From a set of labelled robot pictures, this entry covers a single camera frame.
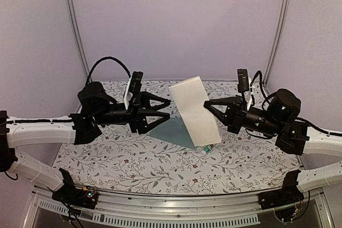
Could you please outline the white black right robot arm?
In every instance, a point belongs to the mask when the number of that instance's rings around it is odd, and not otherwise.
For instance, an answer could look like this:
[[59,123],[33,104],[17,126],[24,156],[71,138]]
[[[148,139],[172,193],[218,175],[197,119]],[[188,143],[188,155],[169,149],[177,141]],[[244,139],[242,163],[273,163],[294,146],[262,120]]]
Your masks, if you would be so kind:
[[[267,98],[267,108],[247,106],[241,96],[207,100],[204,107],[227,131],[238,134],[241,128],[259,132],[267,139],[276,139],[275,145],[287,154],[323,154],[341,156],[341,133],[324,130],[299,118],[301,101],[287,89],[279,89]],[[297,196],[319,187],[341,183],[341,162],[309,170],[288,172],[276,200],[288,204]]]

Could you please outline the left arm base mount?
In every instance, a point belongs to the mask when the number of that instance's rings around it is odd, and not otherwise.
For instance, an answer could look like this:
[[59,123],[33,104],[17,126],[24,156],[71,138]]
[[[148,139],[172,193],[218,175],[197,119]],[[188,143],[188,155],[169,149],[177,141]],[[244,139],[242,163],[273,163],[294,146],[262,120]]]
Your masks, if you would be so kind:
[[58,190],[53,190],[52,199],[66,205],[95,209],[98,201],[98,191],[90,186],[82,189],[77,188],[67,170],[60,168],[59,171],[63,177],[63,184]]

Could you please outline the beige letter paper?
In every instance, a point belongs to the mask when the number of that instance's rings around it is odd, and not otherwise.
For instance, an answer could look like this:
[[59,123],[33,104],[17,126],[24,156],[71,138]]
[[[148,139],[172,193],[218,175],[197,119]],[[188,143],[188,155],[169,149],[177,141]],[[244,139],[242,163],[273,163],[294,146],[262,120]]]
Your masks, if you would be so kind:
[[176,83],[169,91],[195,146],[222,141],[214,115],[204,107],[208,95],[199,76]]

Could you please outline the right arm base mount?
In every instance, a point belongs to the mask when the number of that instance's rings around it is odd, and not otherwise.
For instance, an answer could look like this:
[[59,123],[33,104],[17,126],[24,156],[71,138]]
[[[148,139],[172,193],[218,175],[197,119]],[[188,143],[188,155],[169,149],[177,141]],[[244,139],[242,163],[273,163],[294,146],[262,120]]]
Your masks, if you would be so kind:
[[262,210],[281,207],[304,199],[304,194],[297,188],[300,170],[290,171],[285,175],[281,188],[258,194],[258,204]]

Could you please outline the teal envelope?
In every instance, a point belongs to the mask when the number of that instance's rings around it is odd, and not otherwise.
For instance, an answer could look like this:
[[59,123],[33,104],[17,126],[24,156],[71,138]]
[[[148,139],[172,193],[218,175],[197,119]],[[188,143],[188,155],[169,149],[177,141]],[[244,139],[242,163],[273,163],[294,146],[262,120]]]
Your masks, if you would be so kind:
[[158,125],[151,130],[150,137],[190,149],[196,148],[181,117],[171,117]]

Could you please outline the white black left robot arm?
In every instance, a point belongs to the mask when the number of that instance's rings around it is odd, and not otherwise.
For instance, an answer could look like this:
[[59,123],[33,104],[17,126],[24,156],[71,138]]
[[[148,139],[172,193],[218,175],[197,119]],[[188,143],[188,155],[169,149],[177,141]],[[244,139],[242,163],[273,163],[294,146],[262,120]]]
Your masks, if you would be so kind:
[[21,146],[89,144],[107,125],[129,125],[132,133],[141,135],[170,118],[170,114],[161,111],[170,105],[170,100],[141,91],[139,81],[128,83],[122,103],[108,95],[100,82],[87,84],[77,97],[81,111],[57,119],[23,120],[1,111],[1,172],[23,175],[59,193],[67,203],[76,203],[79,191],[69,172],[34,159],[21,151]]

